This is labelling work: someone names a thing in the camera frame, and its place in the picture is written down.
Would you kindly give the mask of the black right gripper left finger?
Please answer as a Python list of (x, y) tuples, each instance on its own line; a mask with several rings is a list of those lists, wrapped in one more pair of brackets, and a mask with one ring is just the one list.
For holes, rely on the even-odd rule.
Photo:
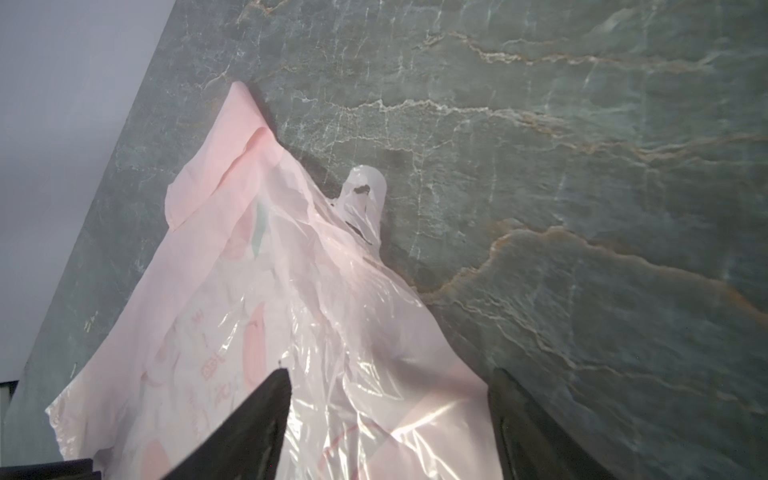
[(289, 373), (268, 377), (167, 479), (274, 480), (290, 411)]

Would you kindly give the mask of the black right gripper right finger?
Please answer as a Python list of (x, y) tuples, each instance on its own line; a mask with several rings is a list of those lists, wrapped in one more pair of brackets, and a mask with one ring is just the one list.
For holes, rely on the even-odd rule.
[(615, 477), (501, 368), (489, 377), (488, 405), (505, 480)]

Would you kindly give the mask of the pink plastic bag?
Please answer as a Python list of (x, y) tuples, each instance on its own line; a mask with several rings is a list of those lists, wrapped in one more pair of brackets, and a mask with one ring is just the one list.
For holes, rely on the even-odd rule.
[(486, 383), (380, 258), (386, 194), (357, 166), (326, 197), (234, 83), (125, 308), (47, 407), (63, 458), (158, 479), (285, 373), (280, 479), (500, 478)]

